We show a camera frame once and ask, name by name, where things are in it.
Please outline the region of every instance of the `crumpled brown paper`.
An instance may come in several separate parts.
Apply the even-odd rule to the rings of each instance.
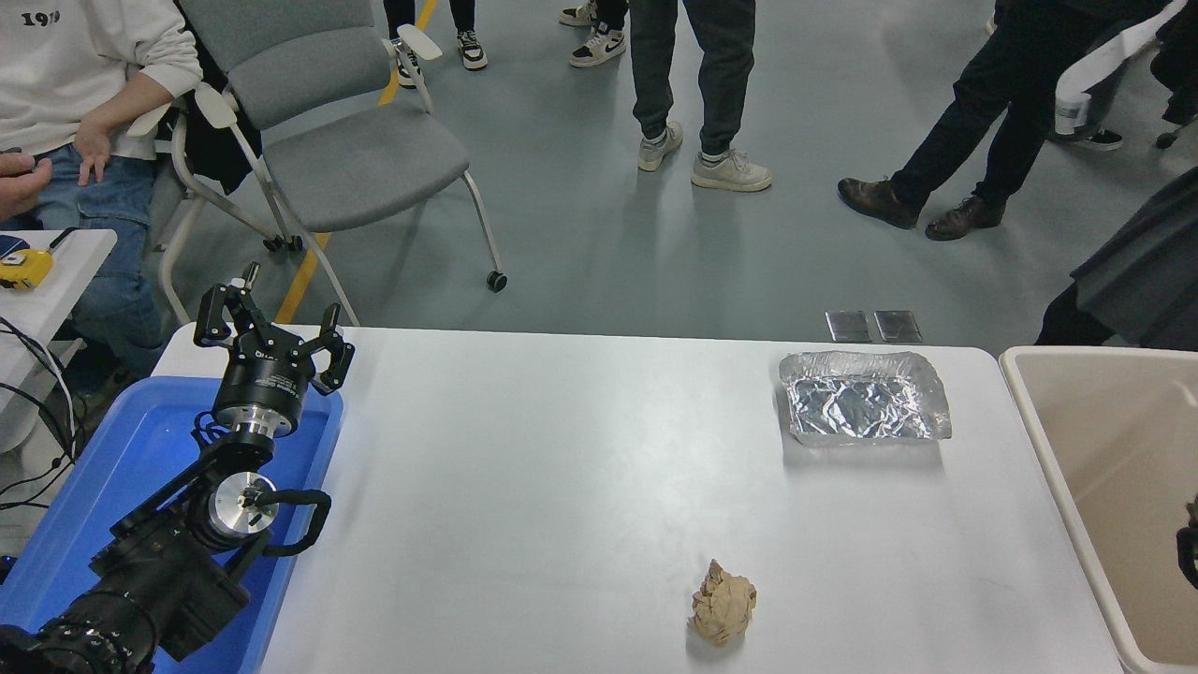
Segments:
[[[757,606],[757,588],[743,576],[732,576],[713,559],[691,606],[695,615],[690,624],[708,643],[722,646],[749,629]]]

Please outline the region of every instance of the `chair seat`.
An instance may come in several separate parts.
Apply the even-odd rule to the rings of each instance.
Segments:
[[[309,231],[339,231],[393,215],[470,168],[466,148],[446,127],[401,103],[272,142],[262,158]]]

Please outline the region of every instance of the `blue plastic bin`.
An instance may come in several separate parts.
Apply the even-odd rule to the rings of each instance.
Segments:
[[[96,584],[98,578],[87,564],[111,542],[109,528],[199,457],[189,432],[195,415],[212,408],[219,384],[218,379],[151,377],[121,394],[0,585],[0,624],[35,632]],[[260,473],[280,490],[320,488],[340,425],[340,395],[322,397],[309,389],[300,430],[277,441],[274,460]],[[297,541],[307,530],[310,511],[283,508],[271,527],[272,542]],[[242,579],[252,596],[249,605],[212,643],[183,662],[159,650],[155,674],[256,672],[295,559],[259,558]]]

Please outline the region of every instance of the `caster wheel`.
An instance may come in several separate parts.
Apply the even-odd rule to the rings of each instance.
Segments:
[[[498,292],[508,286],[508,277],[498,271],[492,271],[486,274],[486,286],[491,289],[491,292]]]

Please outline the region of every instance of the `white table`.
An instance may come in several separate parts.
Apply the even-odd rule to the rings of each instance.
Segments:
[[[831,345],[345,332],[333,512],[262,673],[1121,672],[984,352],[910,350],[952,439],[812,451],[776,366]],[[225,358],[184,327],[156,375]],[[686,626],[712,558],[760,594],[722,650]]]
[[[62,232],[38,230],[0,233],[19,236],[31,248],[44,250]],[[0,289],[0,315],[40,344],[48,345],[115,244],[116,232],[110,229],[72,231],[54,249],[54,266],[37,287]],[[0,382],[23,388],[36,364],[16,336],[0,334]],[[13,394],[0,390],[0,450],[10,449],[14,442],[24,438],[18,431],[23,426],[18,418],[31,409],[30,406],[10,406],[12,397]],[[20,438],[10,437],[13,432],[20,435]]]

